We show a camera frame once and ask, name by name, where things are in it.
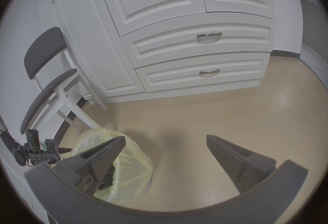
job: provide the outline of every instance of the cabinet base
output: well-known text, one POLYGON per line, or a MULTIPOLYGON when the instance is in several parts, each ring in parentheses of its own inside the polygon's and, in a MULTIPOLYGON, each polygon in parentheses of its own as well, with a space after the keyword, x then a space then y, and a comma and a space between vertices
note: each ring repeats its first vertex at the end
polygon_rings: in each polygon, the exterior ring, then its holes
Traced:
MULTIPOLYGON (((115 96, 102 98, 103 103, 114 103, 114 102, 126 102, 126 101, 136 101, 136 100, 145 100, 145 99, 161 99, 161 98, 170 98, 178 96, 187 96, 187 95, 196 95, 203 93, 211 93, 218 91, 226 91, 247 87, 257 87, 260 84, 261 79, 251 79, 251 80, 242 80, 242 81, 233 81, 227 83, 187 87, 187 88, 177 88, 170 90, 154 91, 154 92, 142 92, 135 93, 123 96, 115 96)), ((96 104, 96 101, 90 99, 91 104, 96 104)))

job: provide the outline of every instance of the chair leg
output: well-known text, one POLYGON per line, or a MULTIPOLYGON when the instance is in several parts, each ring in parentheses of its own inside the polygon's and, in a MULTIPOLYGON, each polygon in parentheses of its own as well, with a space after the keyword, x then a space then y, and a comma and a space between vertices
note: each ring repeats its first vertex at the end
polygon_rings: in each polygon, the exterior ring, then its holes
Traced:
POLYGON ((61 116, 68 124, 70 124, 71 126, 73 126, 74 128, 76 128, 79 132, 82 131, 82 128, 79 128, 76 124, 74 124, 74 122, 72 120, 70 120, 67 116, 65 116, 63 112, 61 112, 59 110, 59 111, 57 111, 57 114, 59 116, 61 116))
POLYGON ((108 111, 108 108, 105 106, 105 104, 98 98, 98 96, 96 95, 96 93, 93 92, 93 90, 91 89, 91 87, 88 86, 87 83, 85 83, 85 81, 83 80, 83 78, 81 77, 81 75, 78 75, 82 85, 87 89, 87 91, 89 91, 89 93, 92 95, 92 97, 96 100, 96 102, 103 108, 104 111, 108 111))
POLYGON ((90 128, 100 128, 100 126, 95 121, 93 121, 87 114, 84 113, 82 109, 80 109, 73 101, 71 101, 70 97, 68 97, 60 85, 55 88, 54 92, 60 98, 60 100, 63 101, 63 103, 90 128))

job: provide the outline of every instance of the gray chair backrest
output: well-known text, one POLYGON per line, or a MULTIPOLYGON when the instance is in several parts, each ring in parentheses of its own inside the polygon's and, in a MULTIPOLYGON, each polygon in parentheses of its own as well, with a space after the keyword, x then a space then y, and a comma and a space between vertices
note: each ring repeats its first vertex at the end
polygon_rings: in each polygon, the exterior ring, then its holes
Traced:
POLYGON ((32 79, 54 56, 67 48, 59 27, 52 27, 41 34, 30 46, 24 58, 27 75, 32 79))

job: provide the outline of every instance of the floor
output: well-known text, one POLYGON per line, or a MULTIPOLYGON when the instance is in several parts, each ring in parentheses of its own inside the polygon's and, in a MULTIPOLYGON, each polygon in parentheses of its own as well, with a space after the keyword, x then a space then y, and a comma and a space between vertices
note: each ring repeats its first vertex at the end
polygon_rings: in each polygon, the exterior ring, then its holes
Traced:
MULTIPOLYGON (((206 147, 217 135, 309 170, 295 200, 279 218, 285 223, 307 201, 328 166, 328 92, 299 59, 270 57, 260 86, 166 99, 107 104, 83 110, 102 127, 123 132, 153 162, 149 191, 137 208, 182 211, 239 195, 206 147)), ((84 131, 88 126, 75 118, 84 131)), ((80 132, 70 127, 61 147, 73 147, 80 132)))

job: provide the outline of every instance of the gray chair seat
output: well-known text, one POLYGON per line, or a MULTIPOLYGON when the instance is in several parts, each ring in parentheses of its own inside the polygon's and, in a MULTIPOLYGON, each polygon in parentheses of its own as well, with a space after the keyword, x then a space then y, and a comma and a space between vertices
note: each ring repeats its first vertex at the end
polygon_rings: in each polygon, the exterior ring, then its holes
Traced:
POLYGON ((59 86, 60 83, 64 82, 66 79, 68 79, 71 75, 75 74, 77 72, 76 68, 70 69, 66 71, 64 74, 61 74, 57 78, 55 78, 53 81, 51 81, 43 90, 42 92, 35 98, 31 106, 29 107, 23 122, 21 124, 20 133, 24 134, 26 131, 29 122, 32 120, 34 115, 38 112, 39 108, 47 101, 47 99, 50 98, 50 96, 53 94, 53 91, 56 87, 59 86))

